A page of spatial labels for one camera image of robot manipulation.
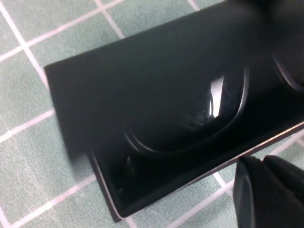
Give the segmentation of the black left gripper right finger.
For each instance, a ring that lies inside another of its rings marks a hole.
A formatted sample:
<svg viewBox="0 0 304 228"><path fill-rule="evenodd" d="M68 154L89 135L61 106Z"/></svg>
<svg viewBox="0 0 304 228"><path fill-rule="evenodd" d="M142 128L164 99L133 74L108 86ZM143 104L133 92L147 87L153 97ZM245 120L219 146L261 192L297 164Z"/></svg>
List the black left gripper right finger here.
<svg viewBox="0 0 304 228"><path fill-rule="evenodd" d="M294 196L304 203L304 170L292 163L274 156L268 155L263 159L263 163L271 172L291 191Z"/></svg>

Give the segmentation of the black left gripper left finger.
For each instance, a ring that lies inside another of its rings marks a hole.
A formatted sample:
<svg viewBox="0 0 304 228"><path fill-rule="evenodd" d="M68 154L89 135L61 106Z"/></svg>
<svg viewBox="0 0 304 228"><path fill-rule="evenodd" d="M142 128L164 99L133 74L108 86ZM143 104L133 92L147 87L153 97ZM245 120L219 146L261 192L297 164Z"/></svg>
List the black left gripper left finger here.
<svg viewBox="0 0 304 228"><path fill-rule="evenodd" d="M304 204L252 156L237 162L233 201L240 228L302 228Z"/></svg>

